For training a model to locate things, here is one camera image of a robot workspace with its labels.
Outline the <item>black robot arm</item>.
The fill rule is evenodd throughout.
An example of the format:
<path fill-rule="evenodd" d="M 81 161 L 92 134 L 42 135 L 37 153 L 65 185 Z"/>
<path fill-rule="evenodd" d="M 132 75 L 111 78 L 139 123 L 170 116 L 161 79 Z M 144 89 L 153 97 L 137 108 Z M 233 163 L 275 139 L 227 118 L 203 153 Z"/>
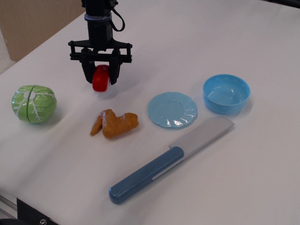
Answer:
<path fill-rule="evenodd" d="M 97 70 L 96 61 L 109 63 L 108 76 L 111 85 L 114 85 L 119 78 L 120 66 L 132 62 L 132 45 L 113 39 L 113 31 L 121 32 L 125 28 L 124 20 L 121 20 L 121 29 L 117 29 L 112 21 L 112 13 L 122 18 L 114 9 L 116 5 L 118 5 L 116 0 L 82 1 L 89 39 L 70 41 L 68 45 L 71 48 L 70 59 L 81 63 L 89 83 L 93 82 Z"/>

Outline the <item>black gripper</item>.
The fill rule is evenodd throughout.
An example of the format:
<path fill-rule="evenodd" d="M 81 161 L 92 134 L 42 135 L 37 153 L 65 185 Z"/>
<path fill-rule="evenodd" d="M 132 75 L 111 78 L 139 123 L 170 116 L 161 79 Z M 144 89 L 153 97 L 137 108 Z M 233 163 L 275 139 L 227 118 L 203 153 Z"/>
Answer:
<path fill-rule="evenodd" d="M 123 43 L 113 39 L 113 23 L 87 21 L 89 39 L 70 41 L 70 59 L 78 60 L 87 82 L 92 83 L 96 69 L 95 61 L 109 62 L 110 84 L 117 82 L 121 63 L 131 63 L 132 55 L 130 43 Z"/>

